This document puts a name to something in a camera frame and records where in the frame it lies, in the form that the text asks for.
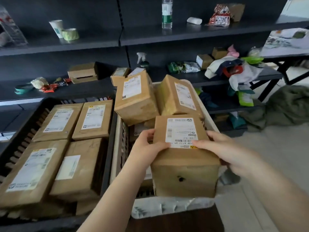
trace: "white floor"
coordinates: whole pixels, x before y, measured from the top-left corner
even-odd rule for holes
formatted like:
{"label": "white floor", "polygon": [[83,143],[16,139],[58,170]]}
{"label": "white floor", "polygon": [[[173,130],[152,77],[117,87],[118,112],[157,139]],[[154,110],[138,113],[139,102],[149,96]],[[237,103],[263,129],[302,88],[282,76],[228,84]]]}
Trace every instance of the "white floor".
{"label": "white floor", "polygon": [[[309,70],[291,68],[288,70],[288,77],[291,80],[307,71]],[[283,85],[284,82],[279,81],[272,93]],[[309,78],[297,83],[297,85],[309,86]],[[257,97],[262,90],[263,88],[255,90]],[[259,152],[266,161],[309,193],[309,181],[307,179],[309,175],[309,168],[307,167],[309,163],[308,137],[309,124],[303,124],[290,127],[270,126],[258,133],[245,132],[243,136],[235,138],[235,140]],[[216,198],[216,205],[225,231],[278,231],[251,190],[249,183],[245,180],[241,181],[237,190]]]}

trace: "green blanket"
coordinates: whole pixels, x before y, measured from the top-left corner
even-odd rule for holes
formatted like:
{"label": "green blanket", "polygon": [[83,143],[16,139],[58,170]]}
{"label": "green blanket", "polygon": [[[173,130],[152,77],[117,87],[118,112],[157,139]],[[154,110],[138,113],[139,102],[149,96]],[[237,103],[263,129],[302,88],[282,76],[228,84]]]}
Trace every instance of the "green blanket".
{"label": "green blanket", "polygon": [[251,112],[241,112],[248,131],[270,125],[290,126],[309,122],[309,87],[286,85],[278,89],[265,104]]}

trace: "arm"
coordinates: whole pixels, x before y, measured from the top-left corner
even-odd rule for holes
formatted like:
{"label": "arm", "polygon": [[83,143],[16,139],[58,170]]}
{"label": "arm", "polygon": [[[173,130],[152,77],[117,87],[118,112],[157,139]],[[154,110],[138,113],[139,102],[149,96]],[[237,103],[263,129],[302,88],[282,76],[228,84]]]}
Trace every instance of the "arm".
{"label": "arm", "polygon": [[214,141],[192,141],[230,163],[234,173],[248,179],[258,198],[280,231],[309,228],[309,197],[295,183],[261,159],[257,152],[235,143],[226,135],[207,131]]}
{"label": "arm", "polygon": [[134,200],[144,180],[146,169],[158,152],[169,143],[148,144],[155,130],[144,130],[136,140],[130,155],[98,205],[84,221],[78,232],[125,231]]}

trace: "green bottle label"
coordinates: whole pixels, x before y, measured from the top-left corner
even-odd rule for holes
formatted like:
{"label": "green bottle label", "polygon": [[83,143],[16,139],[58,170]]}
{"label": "green bottle label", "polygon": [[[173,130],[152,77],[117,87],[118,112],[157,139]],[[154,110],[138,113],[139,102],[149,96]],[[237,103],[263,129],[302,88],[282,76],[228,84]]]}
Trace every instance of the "green bottle label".
{"label": "green bottle label", "polygon": [[162,15],[162,23],[171,23],[172,15]]}

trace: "black plastic crate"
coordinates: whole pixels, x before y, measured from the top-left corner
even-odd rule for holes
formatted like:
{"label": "black plastic crate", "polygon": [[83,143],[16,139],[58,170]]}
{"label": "black plastic crate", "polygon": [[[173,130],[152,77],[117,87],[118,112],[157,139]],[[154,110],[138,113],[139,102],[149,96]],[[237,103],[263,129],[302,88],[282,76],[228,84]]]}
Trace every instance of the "black plastic crate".
{"label": "black plastic crate", "polygon": [[[46,117],[49,111],[57,105],[57,104],[69,104],[69,103],[80,103],[91,101],[89,99],[84,99],[81,101],[80,99],[74,100],[60,100],[55,98],[46,98],[41,101],[40,105],[28,120],[24,122],[21,128],[14,134],[14,136],[10,139],[6,148],[0,152],[0,182],[2,182],[3,177],[6,177],[13,167],[16,160],[21,156],[22,152],[25,150],[28,143],[30,143],[32,137],[36,133],[36,131],[40,128],[40,124],[44,121],[44,117],[42,114],[45,114]],[[109,186],[109,178],[110,178],[110,170],[112,164],[112,155],[114,149],[114,141],[115,141],[115,132],[116,132],[116,124],[117,124],[117,114],[113,112],[111,116],[112,119],[110,121],[110,129],[109,129],[109,141],[108,141],[108,149],[106,154],[105,161],[105,169],[103,173],[102,180],[102,188],[101,188],[101,196],[107,190]],[[21,218],[8,218],[6,215],[0,215],[0,231],[23,231],[23,232],[35,232],[35,231],[76,231],[79,226],[83,223],[83,221],[87,218],[86,216],[72,216],[72,217],[64,217],[58,219],[49,219],[49,220],[38,220],[33,222],[33,220],[25,220]]]}

